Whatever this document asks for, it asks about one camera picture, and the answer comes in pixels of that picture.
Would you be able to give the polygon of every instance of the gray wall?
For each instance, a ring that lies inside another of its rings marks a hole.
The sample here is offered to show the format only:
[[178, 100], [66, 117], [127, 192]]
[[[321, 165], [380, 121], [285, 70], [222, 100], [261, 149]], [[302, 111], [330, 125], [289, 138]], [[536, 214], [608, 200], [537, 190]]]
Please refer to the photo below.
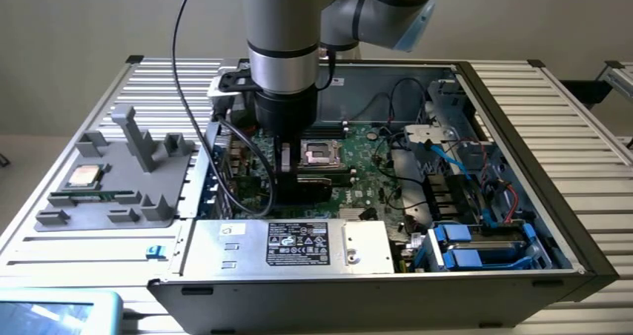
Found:
[[[417, 50], [365, 58], [539, 58], [563, 78], [633, 59], [631, 0], [437, 1]], [[167, 56], [179, 2], [0, 0], [0, 133], [73, 134], [126, 57]], [[181, 38], [184, 56], [244, 56], [241, 0], [192, 0]]]
[[67, 143], [67, 137], [0, 135], [0, 152], [11, 161], [11, 165], [0, 168], [0, 233]]

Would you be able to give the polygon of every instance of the sticker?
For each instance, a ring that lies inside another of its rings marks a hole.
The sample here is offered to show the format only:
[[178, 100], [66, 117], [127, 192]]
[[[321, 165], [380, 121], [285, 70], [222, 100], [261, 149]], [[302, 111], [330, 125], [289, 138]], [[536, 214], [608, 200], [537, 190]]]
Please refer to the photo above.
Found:
[[333, 78], [333, 84], [330, 86], [342, 87], [345, 85], [345, 78]]
[[266, 263], [272, 266], [330, 264], [326, 222], [272, 222]]
[[246, 234], [246, 223], [222, 224], [220, 226], [221, 236], [245, 235]]

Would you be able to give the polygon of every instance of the tablet screen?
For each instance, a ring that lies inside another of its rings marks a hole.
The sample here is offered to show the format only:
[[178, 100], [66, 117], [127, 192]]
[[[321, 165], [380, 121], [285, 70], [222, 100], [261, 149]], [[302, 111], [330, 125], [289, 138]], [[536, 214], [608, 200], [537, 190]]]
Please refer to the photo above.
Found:
[[7, 335], [81, 334], [91, 310], [91, 304], [0, 302], [0, 332]]

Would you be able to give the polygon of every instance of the warning label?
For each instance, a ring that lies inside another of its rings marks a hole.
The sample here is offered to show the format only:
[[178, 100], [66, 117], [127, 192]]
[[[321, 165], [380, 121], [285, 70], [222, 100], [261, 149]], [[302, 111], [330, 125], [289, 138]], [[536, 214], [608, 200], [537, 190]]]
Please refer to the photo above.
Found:
[[266, 262], [272, 266], [330, 264], [326, 222], [272, 222]]

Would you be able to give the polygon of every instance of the red wire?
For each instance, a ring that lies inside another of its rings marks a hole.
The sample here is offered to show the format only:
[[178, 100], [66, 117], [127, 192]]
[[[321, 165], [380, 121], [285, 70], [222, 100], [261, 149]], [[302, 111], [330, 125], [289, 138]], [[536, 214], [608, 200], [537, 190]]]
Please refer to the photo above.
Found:
[[508, 212], [508, 216], [505, 217], [504, 222], [512, 222], [513, 221], [513, 215], [515, 215], [515, 212], [517, 211], [517, 207], [519, 207], [519, 194], [517, 194], [517, 191], [515, 190], [512, 185], [508, 186], [508, 190], [513, 194], [515, 202], [513, 202], [513, 207], [511, 208], [511, 211]]

